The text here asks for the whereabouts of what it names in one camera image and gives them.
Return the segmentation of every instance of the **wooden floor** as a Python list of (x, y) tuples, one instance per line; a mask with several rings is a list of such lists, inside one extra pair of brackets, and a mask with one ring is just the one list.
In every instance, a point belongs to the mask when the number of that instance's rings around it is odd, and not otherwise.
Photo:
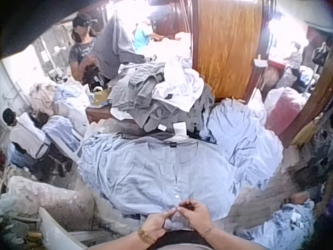
[(229, 215), (224, 218), (223, 227), (232, 233), (236, 229), (251, 228), (270, 219), (271, 214), (280, 209), (281, 202), (290, 194), (297, 192), (298, 187), (290, 175), (284, 171), (285, 165), (293, 165), (297, 152), (285, 150), (282, 165), (270, 179), (265, 190), (243, 188)]

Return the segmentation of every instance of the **baseball cap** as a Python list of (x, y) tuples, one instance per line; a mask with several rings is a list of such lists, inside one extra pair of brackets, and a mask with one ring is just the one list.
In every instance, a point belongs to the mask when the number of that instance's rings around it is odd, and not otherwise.
[(77, 26), (89, 26), (92, 23), (92, 19), (88, 14), (78, 14), (73, 19), (73, 28)]

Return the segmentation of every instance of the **wooden cabinet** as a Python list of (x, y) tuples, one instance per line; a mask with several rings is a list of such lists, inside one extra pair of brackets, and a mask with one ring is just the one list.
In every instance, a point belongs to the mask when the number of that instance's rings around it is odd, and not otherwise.
[(243, 99), (255, 87), (247, 89), (259, 47), (264, 2), (193, 2), (194, 68), (212, 86), (217, 100)]

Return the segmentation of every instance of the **gold bracelet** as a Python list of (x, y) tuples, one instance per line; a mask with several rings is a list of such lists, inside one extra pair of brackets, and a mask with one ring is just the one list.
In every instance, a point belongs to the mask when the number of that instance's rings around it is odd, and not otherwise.
[(146, 233), (142, 228), (139, 228), (137, 231), (137, 234), (139, 235), (140, 239), (148, 244), (148, 245), (153, 245), (156, 240), (154, 240), (148, 233)]

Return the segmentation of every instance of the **gray t-shirt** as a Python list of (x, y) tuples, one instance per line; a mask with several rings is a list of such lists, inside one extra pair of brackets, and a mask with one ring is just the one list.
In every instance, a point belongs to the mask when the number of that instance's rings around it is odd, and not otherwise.
[(80, 64), (82, 59), (92, 51), (95, 41), (96, 38), (93, 37), (90, 43), (75, 43), (69, 52), (68, 62), (71, 64), (77, 61)]

